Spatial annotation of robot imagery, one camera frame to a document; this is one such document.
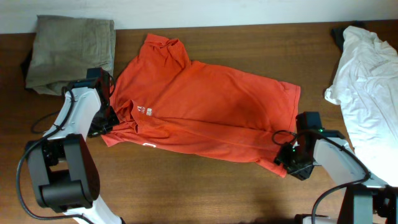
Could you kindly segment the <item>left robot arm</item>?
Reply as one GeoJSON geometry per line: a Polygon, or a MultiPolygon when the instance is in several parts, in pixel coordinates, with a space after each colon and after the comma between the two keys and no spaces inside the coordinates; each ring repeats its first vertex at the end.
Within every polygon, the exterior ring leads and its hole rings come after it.
{"type": "Polygon", "coordinates": [[[17,165],[17,197],[32,218],[45,221],[72,218],[78,223],[115,223],[115,215],[100,196],[100,176],[86,144],[87,138],[109,133],[119,124],[110,105],[114,78],[102,68],[90,68],[86,78],[63,87],[65,97],[52,127],[30,141],[17,165]],[[35,199],[56,214],[43,217],[31,212],[21,194],[21,168],[26,163],[35,199]]]}

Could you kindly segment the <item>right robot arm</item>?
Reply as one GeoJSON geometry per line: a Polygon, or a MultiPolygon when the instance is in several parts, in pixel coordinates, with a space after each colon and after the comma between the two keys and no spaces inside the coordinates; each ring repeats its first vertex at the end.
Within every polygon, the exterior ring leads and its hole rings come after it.
{"type": "Polygon", "coordinates": [[[296,132],[284,131],[291,138],[279,143],[274,162],[299,180],[322,166],[336,183],[317,198],[309,214],[297,214],[296,223],[373,223],[375,215],[397,223],[397,187],[373,174],[339,131],[325,129],[319,113],[300,113],[295,122],[296,132]],[[317,215],[320,202],[338,190],[345,191],[338,218],[317,215]]]}

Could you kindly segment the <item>orange polo shirt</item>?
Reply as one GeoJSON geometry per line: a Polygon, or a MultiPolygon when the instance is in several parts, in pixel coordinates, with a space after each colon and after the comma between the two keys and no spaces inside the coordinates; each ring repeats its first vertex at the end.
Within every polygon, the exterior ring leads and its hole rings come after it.
{"type": "Polygon", "coordinates": [[[148,34],[111,97],[119,124],[107,146],[143,146],[230,162],[279,175],[278,130],[293,131],[300,87],[230,67],[191,60],[184,44],[148,34]]]}

